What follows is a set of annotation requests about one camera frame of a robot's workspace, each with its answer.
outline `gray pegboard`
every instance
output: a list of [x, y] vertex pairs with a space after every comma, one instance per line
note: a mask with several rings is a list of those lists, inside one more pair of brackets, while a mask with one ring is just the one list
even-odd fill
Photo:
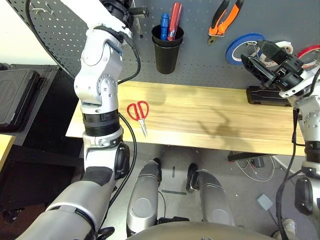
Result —
[[[231, 0], [230, 12], [236, 0]], [[26, 21], [24, 1], [7, 0]], [[31, 0], [35, 8], [46, 8], [44, 0]], [[151, 30], [160, 22], [163, 12], [171, 14], [174, 0], [135, 0], [136, 6], [148, 6], [148, 19], [140, 18], [144, 33], [137, 37], [132, 30], [141, 58], [141, 72], [134, 79], [141, 82], [245, 89], [258, 81], [242, 66], [228, 64], [225, 54], [236, 38], [260, 33], [270, 41], [289, 41], [297, 54], [303, 48], [320, 43], [319, 0], [245, 0], [241, 11], [228, 28], [225, 37], [208, 46], [208, 29], [221, 0], [181, 0], [180, 26], [184, 30], [175, 71], [169, 75], [157, 72]], [[54, 14], [31, 13], [33, 24], [49, 50], [73, 75], [80, 70], [80, 55], [86, 41], [86, 24], [59, 0], [48, 1]], [[120, 78], [136, 71], [135, 57], [124, 46], [124, 67]]]

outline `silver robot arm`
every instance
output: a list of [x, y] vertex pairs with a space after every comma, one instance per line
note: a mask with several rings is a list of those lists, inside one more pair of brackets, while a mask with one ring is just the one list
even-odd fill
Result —
[[81, 70], [74, 81], [85, 126], [85, 174], [68, 186], [19, 240], [95, 239], [116, 181], [129, 171], [129, 147], [123, 143], [119, 122], [118, 78], [123, 67], [121, 36], [131, 38], [132, 33], [99, 0], [62, 2], [89, 28]]
[[301, 170], [305, 177], [296, 182], [294, 205], [310, 218], [320, 234], [320, 66], [303, 70], [301, 60], [273, 42], [263, 40], [258, 45], [279, 65], [278, 69], [270, 71], [257, 58], [243, 54], [244, 67], [260, 80], [261, 88], [277, 88], [279, 95], [302, 113], [300, 127], [306, 159]]

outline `black case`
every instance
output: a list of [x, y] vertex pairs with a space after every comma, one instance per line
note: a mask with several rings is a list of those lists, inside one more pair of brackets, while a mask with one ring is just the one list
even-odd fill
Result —
[[258, 86], [250, 86], [246, 90], [248, 103], [278, 107], [291, 107], [286, 98], [279, 95], [276, 89], [261, 89]]
[[33, 69], [0, 71], [0, 131], [16, 130], [39, 81]]

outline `pliers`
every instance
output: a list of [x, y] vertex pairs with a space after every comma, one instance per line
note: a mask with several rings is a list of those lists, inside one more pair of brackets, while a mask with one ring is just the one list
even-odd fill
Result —
[[219, 24], [221, 18], [225, 14], [227, 7], [230, 3], [230, 0], [223, 0], [220, 4], [219, 8], [215, 12], [211, 27], [209, 28], [209, 37], [208, 37], [208, 45], [210, 46], [213, 44], [217, 37], [223, 37], [225, 35], [225, 32], [227, 28], [232, 24], [232, 22], [236, 19], [242, 5], [244, 4], [245, 0], [237, 0], [235, 5], [233, 6], [229, 16], [226, 18], [226, 20]]

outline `white wall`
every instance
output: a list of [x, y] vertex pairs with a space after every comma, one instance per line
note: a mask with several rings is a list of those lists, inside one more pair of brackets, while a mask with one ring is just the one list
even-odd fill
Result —
[[0, 63], [57, 65], [6, 0], [0, 0]]

